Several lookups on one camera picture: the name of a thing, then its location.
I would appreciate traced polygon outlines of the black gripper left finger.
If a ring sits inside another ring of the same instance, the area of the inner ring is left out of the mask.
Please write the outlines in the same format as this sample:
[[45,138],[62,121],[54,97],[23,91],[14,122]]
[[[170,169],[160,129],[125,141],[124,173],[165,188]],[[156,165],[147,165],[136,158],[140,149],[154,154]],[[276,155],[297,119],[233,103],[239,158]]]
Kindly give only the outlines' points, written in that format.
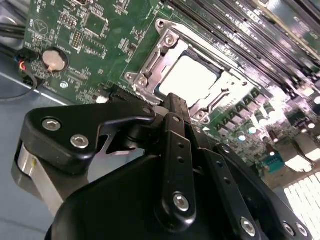
[[24,118],[15,164],[54,217],[74,192],[140,157],[160,162],[154,207],[163,227],[197,217],[192,145],[180,97],[158,107],[142,100],[37,108]]

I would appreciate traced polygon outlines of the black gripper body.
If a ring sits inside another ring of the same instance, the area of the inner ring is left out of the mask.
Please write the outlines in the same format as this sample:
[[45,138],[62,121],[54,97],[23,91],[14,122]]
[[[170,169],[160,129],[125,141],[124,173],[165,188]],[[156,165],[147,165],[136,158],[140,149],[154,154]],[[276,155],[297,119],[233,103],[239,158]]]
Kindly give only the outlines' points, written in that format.
[[213,186],[194,173],[196,219],[183,232],[157,220],[161,164],[140,157],[74,192],[57,212],[51,240],[237,240]]

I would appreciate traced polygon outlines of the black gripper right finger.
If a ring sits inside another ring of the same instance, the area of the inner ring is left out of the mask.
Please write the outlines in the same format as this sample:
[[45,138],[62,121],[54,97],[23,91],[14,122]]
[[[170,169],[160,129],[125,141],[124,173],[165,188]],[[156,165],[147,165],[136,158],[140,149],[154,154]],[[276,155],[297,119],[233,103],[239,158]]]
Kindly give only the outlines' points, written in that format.
[[191,123],[186,101],[178,102],[205,186],[213,187],[219,201],[212,207],[226,218],[220,227],[223,235],[229,240],[311,240],[311,232],[294,212],[229,146],[212,146]]

